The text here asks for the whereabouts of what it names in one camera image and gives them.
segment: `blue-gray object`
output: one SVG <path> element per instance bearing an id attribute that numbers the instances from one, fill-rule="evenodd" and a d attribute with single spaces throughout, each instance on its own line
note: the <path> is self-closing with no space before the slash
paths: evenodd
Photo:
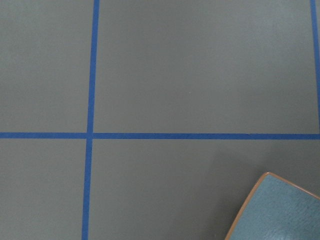
<path id="1" fill-rule="evenodd" d="M 269 174 L 230 240 L 320 240 L 320 200 Z"/>

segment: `gray floor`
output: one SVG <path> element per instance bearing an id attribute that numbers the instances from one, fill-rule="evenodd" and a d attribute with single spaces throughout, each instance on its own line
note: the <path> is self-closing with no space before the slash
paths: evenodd
<path id="1" fill-rule="evenodd" d="M 0 132 L 86 132 L 92 12 L 0 1 Z M 101 0 L 99 13 L 95 132 L 319 133 L 308 0 Z M 0 239 L 81 239 L 85 152 L 85 139 L 0 139 Z M 264 172 L 320 195 L 319 156 L 318 140 L 95 139 L 89 239 L 223 240 Z"/>

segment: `horizontal blue line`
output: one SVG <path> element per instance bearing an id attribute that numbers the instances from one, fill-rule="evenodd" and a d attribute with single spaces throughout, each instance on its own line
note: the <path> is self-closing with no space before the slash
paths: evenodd
<path id="1" fill-rule="evenodd" d="M 85 139 L 85 132 L 0 132 L 0 139 Z"/>
<path id="2" fill-rule="evenodd" d="M 320 134 L 268 133 L 94 133 L 94 139 L 319 140 Z"/>

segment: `blue tape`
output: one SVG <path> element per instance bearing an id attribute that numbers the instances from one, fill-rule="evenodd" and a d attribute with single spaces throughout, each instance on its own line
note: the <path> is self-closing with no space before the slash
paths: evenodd
<path id="1" fill-rule="evenodd" d="M 320 56 L 319 56 L 319 37 L 318 37 L 318 22 L 316 0 L 310 0 L 312 34 L 313 34 L 313 50 L 314 50 L 314 65 L 316 78 L 316 93 L 318 101 L 318 119 L 320 127 Z"/>
<path id="2" fill-rule="evenodd" d="M 320 134 L 94 133 L 94 139 L 319 140 Z"/>
<path id="3" fill-rule="evenodd" d="M 100 3 L 99 0 L 94 0 L 93 14 L 92 14 L 90 77 L 89 77 L 88 115 L 87 115 L 87 128 L 86 128 L 85 168 L 84 168 L 84 186 L 83 186 L 83 209 L 82 209 L 82 232 L 81 232 L 82 240 L 88 240 L 88 237 L 89 237 L 90 184 L 91 184 L 92 144 L 93 144 L 93 131 L 94 131 L 94 113 L 95 113 L 95 87 L 96 87 L 99 3 Z"/>
<path id="4" fill-rule="evenodd" d="M 0 139 L 86 139 L 85 132 L 0 132 Z"/>

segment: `brown edge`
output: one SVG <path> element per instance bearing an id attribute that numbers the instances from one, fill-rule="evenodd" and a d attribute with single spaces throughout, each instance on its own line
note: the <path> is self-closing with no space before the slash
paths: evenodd
<path id="1" fill-rule="evenodd" d="M 278 175 L 276 175 L 276 174 L 274 174 L 274 173 L 272 173 L 272 172 L 266 172 L 266 173 L 264 173 L 264 174 L 259 178 L 259 180 L 256 182 L 256 184 L 254 185 L 254 187 L 253 187 L 252 190 L 250 191 L 249 195 L 246 197 L 246 199 L 245 199 L 242 207 L 240 208 L 238 214 L 236 215 L 236 217 L 235 217 L 235 219 L 234 219 L 234 221 L 233 221 L 233 223 L 232 223 L 232 225 L 231 225 L 231 227 L 230 227 L 230 230 L 229 230 L 229 232 L 228 232 L 228 234 L 226 235 L 226 237 L 225 237 L 224 240 L 229 240 L 229 239 L 230 239 L 230 237 L 231 237 L 233 231 L 235 230 L 235 228 L 236 228 L 236 226 L 237 226 L 237 223 L 238 223 L 238 221 L 240 220 L 240 217 L 241 217 L 241 215 L 243 214 L 244 210 L 246 209 L 248 203 L 250 202 L 251 198 L 252 198 L 253 195 L 255 194 L 256 190 L 258 189 L 258 187 L 260 186 L 260 184 L 262 183 L 262 181 L 263 181 L 263 180 L 266 178 L 266 176 L 268 176 L 268 175 L 271 175 L 271 176 L 273 176 L 273 177 L 275 177 L 275 178 L 277 178 L 277 179 L 279 179 L 279 180 L 281 180 L 281 181 L 283 181 L 283 182 L 285 182 L 285 183 L 287 183 L 287 184 L 289 184 L 289 185 L 291 185 L 291 186 L 294 186 L 294 187 L 296 187 L 297 189 L 305 192 L 306 194 L 309 194 L 309 195 L 311 195 L 312 197 L 320 200 L 320 196 L 317 196 L 317 195 L 309 192 L 308 190 L 305 190 L 304 188 L 302 188 L 302 187 L 300 187 L 300 186 L 292 183 L 291 181 L 288 181 L 288 180 L 286 180 L 286 179 L 284 179 L 284 178 L 282 178 L 282 177 L 280 177 L 280 176 L 278 176 Z"/>

